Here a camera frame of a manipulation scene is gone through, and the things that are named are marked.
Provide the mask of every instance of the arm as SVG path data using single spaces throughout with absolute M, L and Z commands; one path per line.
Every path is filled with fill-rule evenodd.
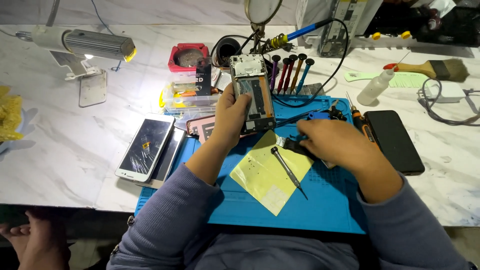
M 228 152 L 238 143 L 250 98 L 225 89 L 212 136 L 147 201 L 110 258 L 107 269 L 177 269 L 183 250 L 205 222 L 209 200 Z
M 369 235 L 382 264 L 397 269 L 466 270 L 438 220 L 403 176 L 351 124 L 337 120 L 299 121 L 301 141 L 317 157 L 349 170 L 366 200 Z

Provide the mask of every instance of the yellow knob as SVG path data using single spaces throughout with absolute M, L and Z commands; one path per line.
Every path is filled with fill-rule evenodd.
M 378 40 L 379 38 L 380 38 L 380 32 L 377 32 L 377 33 L 372 35 L 373 40 Z
M 400 36 L 403 38 L 403 39 L 407 39 L 411 36 L 412 34 L 410 34 L 410 31 L 405 31 L 403 32 Z

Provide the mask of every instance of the black smartphone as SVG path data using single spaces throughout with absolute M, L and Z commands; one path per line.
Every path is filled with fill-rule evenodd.
M 425 166 L 394 110 L 367 111 L 365 120 L 372 129 L 378 147 L 395 170 L 404 175 L 420 175 Z

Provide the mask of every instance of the blue screwdriver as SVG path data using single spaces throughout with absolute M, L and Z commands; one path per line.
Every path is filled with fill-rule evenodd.
M 301 76 L 301 79 L 299 81 L 299 85 L 297 86 L 297 91 L 296 91 L 295 95 L 298 95 L 298 93 L 300 92 L 300 90 L 303 86 L 303 81 L 305 80 L 305 77 L 307 76 L 308 70 L 310 69 L 310 66 L 315 64 L 315 61 L 312 58 L 309 58 L 309 59 L 305 60 L 305 63 L 307 65 L 305 66 L 305 70 L 303 71 L 303 75 Z

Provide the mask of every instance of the purple screwdriver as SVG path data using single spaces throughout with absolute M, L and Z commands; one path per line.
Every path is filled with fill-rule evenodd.
M 276 66 L 278 64 L 278 61 L 280 61 L 280 59 L 282 59 L 280 55 L 272 56 L 273 69 L 272 69 L 272 80 L 270 81 L 270 92 L 272 92 L 273 89 L 275 88 Z

